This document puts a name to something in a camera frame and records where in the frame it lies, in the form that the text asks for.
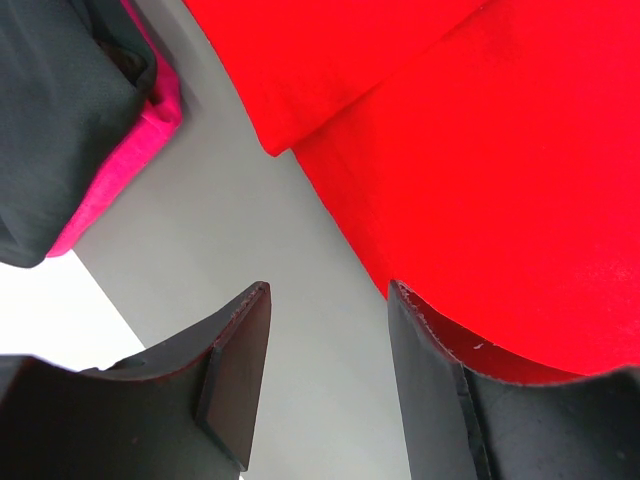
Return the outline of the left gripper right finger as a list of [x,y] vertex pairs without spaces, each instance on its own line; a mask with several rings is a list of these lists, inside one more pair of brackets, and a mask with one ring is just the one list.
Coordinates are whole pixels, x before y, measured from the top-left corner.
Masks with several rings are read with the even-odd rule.
[[415,479],[635,479],[639,372],[576,377],[450,321],[405,284],[388,325]]

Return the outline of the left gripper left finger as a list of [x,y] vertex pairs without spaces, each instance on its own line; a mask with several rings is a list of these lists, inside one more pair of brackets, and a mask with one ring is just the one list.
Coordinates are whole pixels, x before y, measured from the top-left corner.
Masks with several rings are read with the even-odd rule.
[[271,292],[223,308],[108,369],[1,359],[5,479],[236,479],[248,469]]

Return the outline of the red t shirt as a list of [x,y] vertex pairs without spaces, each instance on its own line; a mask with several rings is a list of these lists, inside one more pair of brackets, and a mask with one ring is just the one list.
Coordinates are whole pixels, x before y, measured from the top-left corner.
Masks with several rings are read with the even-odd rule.
[[380,289],[526,383],[639,363],[635,1],[191,1]]

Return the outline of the folded pink t shirt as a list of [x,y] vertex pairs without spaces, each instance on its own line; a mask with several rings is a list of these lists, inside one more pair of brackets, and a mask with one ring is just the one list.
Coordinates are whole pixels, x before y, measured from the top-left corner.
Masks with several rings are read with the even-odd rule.
[[70,250],[171,139],[179,81],[127,1],[46,1],[43,152],[28,239]]

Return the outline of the folded black t shirt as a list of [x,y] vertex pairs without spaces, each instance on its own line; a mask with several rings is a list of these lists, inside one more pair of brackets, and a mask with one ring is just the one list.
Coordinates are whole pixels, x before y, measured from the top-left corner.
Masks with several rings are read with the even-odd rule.
[[43,261],[156,79],[120,1],[1,4],[1,261]]

